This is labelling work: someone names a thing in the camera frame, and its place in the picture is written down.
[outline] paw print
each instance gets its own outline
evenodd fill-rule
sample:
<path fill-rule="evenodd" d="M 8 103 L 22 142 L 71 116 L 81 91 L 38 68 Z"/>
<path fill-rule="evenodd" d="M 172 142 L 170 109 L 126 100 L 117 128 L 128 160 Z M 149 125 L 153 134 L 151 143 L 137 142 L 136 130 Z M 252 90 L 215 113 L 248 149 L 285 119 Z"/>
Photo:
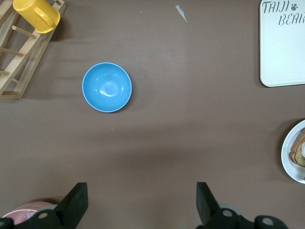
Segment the paw print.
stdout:
<path fill-rule="evenodd" d="M 292 4 L 291 9 L 292 9 L 293 11 L 295 11 L 297 8 L 298 8 L 298 6 L 297 6 L 296 4 Z"/>

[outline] pink object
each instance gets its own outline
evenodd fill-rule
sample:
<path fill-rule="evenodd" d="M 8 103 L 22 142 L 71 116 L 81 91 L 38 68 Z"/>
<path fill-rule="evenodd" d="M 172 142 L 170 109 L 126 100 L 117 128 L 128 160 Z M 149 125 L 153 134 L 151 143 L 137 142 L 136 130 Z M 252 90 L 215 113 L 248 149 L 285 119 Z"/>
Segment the pink object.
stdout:
<path fill-rule="evenodd" d="M 10 213 L 4 215 L 4 217 L 12 218 L 14 220 L 14 224 L 17 225 L 24 221 L 27 221 L 31 218 L 39 209 L 44 208 L 46 206 L 52 205 L 48 202 L 37 201 L 22 205 L 15 210 L 11 211 Z"/>

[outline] bowl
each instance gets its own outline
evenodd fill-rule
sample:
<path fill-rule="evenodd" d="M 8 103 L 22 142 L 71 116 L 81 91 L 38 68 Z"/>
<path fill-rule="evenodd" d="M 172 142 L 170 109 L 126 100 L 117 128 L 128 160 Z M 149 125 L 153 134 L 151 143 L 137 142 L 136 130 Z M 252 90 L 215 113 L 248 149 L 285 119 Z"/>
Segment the bowl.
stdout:
<path fill-rule="evenodd" d="M 85 74 L 82 93 L 94 109 L 115 112 L 122 109 L 129 101 L 132 82 L 127 72 L 117 64 L 98 63 Z"/>
<path fill-rule="evenodd" d="M 43 201 L 31 202 L 14 209 L 2 218 L 12 218 L 14 220 L 14 225 L 17 225 L 31 218 L 37 211 L 48 208 L 49 206 L 53 205 Z"/>

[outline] white plate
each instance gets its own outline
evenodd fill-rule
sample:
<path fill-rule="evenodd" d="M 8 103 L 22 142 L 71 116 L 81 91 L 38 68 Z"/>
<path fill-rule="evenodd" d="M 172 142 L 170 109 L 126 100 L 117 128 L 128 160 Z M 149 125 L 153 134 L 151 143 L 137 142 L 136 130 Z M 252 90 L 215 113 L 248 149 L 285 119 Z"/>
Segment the white plate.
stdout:
<path fill-rule="evenodd" d="M 297 124 L 287 135 L 282 147 L 282 163 L 287 174 L 297 182 L 305 184 L 305 167 L 296 165 L 289 158 L 292 144 L 305 128 L 305 120 Z"/>

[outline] white scrap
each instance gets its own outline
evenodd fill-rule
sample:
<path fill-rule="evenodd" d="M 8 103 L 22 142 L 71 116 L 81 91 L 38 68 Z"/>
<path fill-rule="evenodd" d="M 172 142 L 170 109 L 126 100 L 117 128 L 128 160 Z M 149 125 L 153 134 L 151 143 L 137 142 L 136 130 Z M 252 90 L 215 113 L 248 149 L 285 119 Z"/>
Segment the white scrap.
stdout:
<path fill-rule="evenodd" d="M 181 16 L 184 18 L 184 20 L 187 22 L 186 18 L 185 18 L 185 15 L 184 15 L 184 12 L 183 10 L 180 8 L 179 5 L 176 5 L 176 8 L 178 10 L 178 12 L 181 14 Z"/>

